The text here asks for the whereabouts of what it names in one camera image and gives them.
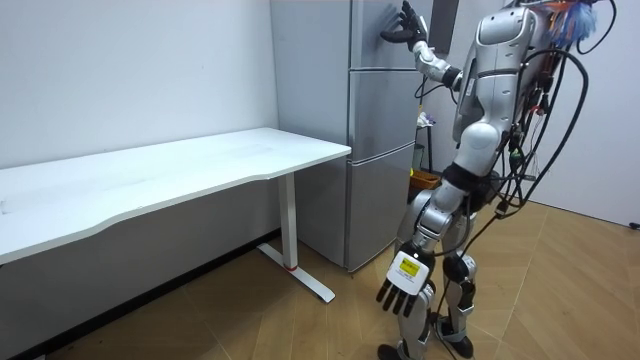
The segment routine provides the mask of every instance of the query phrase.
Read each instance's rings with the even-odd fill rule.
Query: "humanoid robot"
[[[460,356],[472,358],[473,344],[466,326],[474,310],[477,266],[463,246],[475,213],[492,201],[499,180],[504,180],[496,178],[492,169],[503,149],[518,142],[514,141],[518,136],[518,129],[514,131],[517,114],[546,104],[558,65],[551,56],[553,49],[558,49],[549,35],[552,14],[515,2],[485,17],[478,25],[462,71],[429,48],[424,19],[408,2],[402,10],[402,30],[383,32],[381,36],[392,43],[408,44],[421,73],[459,92],[453,131],[458,151],[443,173],[442,185],[415,198],[398,230],[396,257],[377,300],[383,302],[385,311],[396,300],[392,311],[398,315],[402,339],[397,346],[381,345],[378,357],[425,359],[427,338],[433,328]],[[549,52],[544,56],[531,57],[545,49]],[[443,249],[440,253],[435,252],[438,243]],[[431,274],[438,256],[444,256],[448,304],[444,316],[432,312],[436,289]]]

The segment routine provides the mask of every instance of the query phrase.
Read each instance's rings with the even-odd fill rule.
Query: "desk top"
[[[0,170],[0,264],[350,152],[260,128]]]

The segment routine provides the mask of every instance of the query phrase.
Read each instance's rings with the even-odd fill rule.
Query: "desk leg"
[[[293,174],[278,178],[280,192],[280,224],[282,227],[282,252],[280,254],[268,244],[258,246],[258,249],[280,264],[289,273],[300,280],[318,298],[329,303],[336,295],[321,282],[298,267],[298,236],[296,232],[296,191]]]

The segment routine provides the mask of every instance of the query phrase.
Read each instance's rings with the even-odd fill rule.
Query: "white wall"
[[[637,20],[633,14],[640,11],[640,4],[618,3],[618,20],[611,35],[595,52],[579,56],[590,76],[587,103],[564,152],[532,200],[627,225],[640,221],[640,167],[637,165],[640,121],[636,107],[640,73],[633,70],[638,50],[630,46],[636,42]],[[451,54],[447,58],[450,63],[458,67],[464,65],[478,21],[501,5],[500,0],[460,1]],[[608,2],[597,3],[595,10],[598,32],[585,48],[602,36],[611,19]],[[620,56],[621,49],[628,56]],[[580,86],[579,73],[569,65],[539,150],[542,166],[564,134]],[[444,90],[429,95],[425,104],[438,121],[433,129],[434,169],[442,171],[455,156],[455,143],[451,139],[455,105]],[[426,132],[422,132],[420,142],[426,144]]]
[[[0,169],[277,126],[266,0],[0,2]],[[0,269],[0,359],[279,227],[271,182]]]
[[[267,0],[0,2],[0,168],[277,126]]]

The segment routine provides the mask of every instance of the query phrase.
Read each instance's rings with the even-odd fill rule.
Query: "silver refrigerator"
[[[393,241],[406,207],[422,75],[379,36],[401,4],[271,1],[280,128],[352,148],[296,173],[298,237],[348,271]],[[412,5],[429,22],[433,1]]]

